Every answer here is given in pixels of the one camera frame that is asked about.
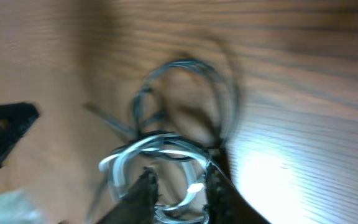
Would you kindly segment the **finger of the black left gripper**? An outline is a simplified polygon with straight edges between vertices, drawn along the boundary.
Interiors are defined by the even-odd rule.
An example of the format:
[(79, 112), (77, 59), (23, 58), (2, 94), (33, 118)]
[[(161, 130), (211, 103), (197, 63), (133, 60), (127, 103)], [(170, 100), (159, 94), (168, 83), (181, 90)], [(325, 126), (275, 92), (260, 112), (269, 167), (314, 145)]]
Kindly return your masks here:
[(39, 116), (33, 103), (0, 105), (0, 168)]

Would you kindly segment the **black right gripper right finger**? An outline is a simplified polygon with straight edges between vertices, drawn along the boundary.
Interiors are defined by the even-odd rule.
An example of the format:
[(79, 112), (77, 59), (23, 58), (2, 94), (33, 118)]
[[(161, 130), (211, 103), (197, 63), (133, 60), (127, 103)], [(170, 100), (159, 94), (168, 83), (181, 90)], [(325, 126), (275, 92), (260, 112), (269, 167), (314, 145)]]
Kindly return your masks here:
[(205, 181), (208, 224), (269, 224), (213, 164), (207, 167)]

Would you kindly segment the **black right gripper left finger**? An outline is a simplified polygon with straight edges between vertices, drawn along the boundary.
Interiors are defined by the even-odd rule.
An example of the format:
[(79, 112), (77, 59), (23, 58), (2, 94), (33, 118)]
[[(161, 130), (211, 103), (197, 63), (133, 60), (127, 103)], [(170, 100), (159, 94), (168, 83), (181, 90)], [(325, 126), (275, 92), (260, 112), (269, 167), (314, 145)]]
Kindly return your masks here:
[(146, 167), (121, 201), (97, 224), (154, 224), (158, 200), (158, 176)]

